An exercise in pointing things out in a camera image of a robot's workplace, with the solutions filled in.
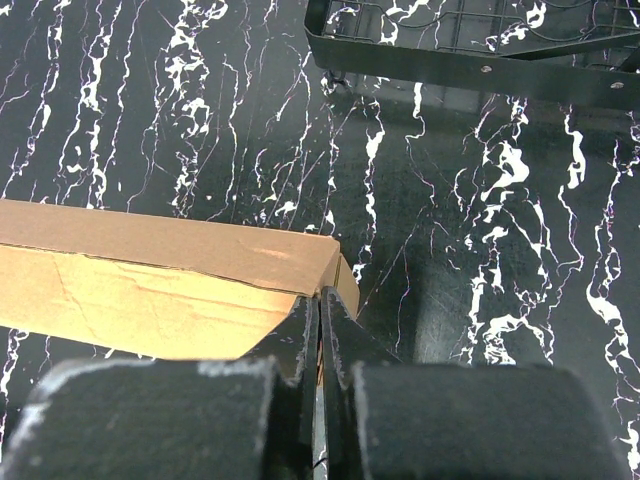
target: black metal frame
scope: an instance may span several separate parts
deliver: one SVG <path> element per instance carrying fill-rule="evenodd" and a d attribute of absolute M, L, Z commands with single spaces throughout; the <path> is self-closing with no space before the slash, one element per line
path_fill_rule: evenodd
<path fill-rule="evenodd" d="M 630 7 L 625 0 L 597 2 L 609 9 L 607 21 L 596 22 L 590 17 L 580 35 L 566 41 L 545 37 L 529 28 L 532 38 L 537 36 L 536 45 L 540 48 L 520 51 L 514 51 L 514 45 L 503 47 L 502 41 L 496 41 L 493 49 L 459 42 L 460 32 L 469 28 L 465 22 L 470 18 L 491 21 L 499 38 L 514 25 L 528 28 L 526 20 L 507 15 L 509 0 L 497 0 L 492 11 L 485 13 L 471 13 L 465 10 L 465 0 L 458 0 L 456 9 L 445 10 L 422 25 L 398 22 L 372 1 L 375 0 L 309 0 L 305 29 L 317 66 L 330 72 L 388 77 L 574 105 L 622 110 L 640 107 L 640 75 L 635 73 L 640 68 L 640 29 L 623 20 L 626 17 L 621 15 L 621 12 L 629 14 L 627 17 L 634 14 L 640 19 L 640 6 Z M 547 5 L 562 13 L 586 4 L 576 2 L 566 6 L 547 2 Z M 351 11 L 336 14 L 336 5 L 351 6 Z M 332 12 L 339 24 L 333 31 L 327 29 Z M 371 22 L 363 22 L 367 15 L 384 16 L 404 30 L 425 31 L 437 28 L 445 20 L 453 21 L 454 36 L 450 44 L 437 48 L 380 44 L 369 32 Z M 589 61 L 591 52 L 602 52 L 603 59 L 623 60 L 617 64 L 605 60 L 596 63 Z M 558 57 L 564 56 L 568 56 L 567 62 L 559 64 Z M 334 80 L 340 81 L 343 77 L 344 74 L 336 79 L 334 75 Z"/>

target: metal rack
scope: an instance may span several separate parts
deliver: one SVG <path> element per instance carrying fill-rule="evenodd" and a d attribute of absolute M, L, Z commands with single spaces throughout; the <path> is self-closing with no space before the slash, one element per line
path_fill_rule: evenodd
<path fill-rule="evenodd" d="M 309 0 L 305 27 L 332 72 L 640 106 L 637 0 Z"/>

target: cardboard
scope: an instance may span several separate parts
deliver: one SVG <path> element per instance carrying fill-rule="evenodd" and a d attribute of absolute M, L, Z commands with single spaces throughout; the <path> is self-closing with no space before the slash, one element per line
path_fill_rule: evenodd
<path fill-rule="evenodd" d="M 298 295 L 359 292 L 330 237 L 0 201 L 0 324 L 165 359 L 237 358 Z"/>

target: marble floor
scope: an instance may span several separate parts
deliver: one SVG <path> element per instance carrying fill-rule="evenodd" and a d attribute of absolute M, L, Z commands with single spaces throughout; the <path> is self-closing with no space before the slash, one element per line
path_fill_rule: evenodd
<path fill-rule="evenodd" d="M 573 371 L 640 478 L 636 116 L 333 85 L 305 8 L 0 0 L 1 196 L 332 235 L 386 348 Z M 6 328 L 0 342 L 0 440 L 52 365 L 119 355 Z"/>

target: metal wire grid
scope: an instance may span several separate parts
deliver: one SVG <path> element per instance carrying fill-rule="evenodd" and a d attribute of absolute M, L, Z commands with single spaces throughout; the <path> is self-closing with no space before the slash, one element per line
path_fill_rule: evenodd
<path fill-rule="evenodd" d="M 329 0 L 323 34 L 390 43 L 385 27 L 397 29 L 393 44 L 482 55 L 513 55 L 588 40 L 617 39 L 615 48 L 585 53 L 572 64 L 612 68 L 637 48 L 621 45 L 640 31 L 640 0 L 441 0 L 420 5 L 406 0 Z M 558 63 L 567 63 L 567 59 Z"/>

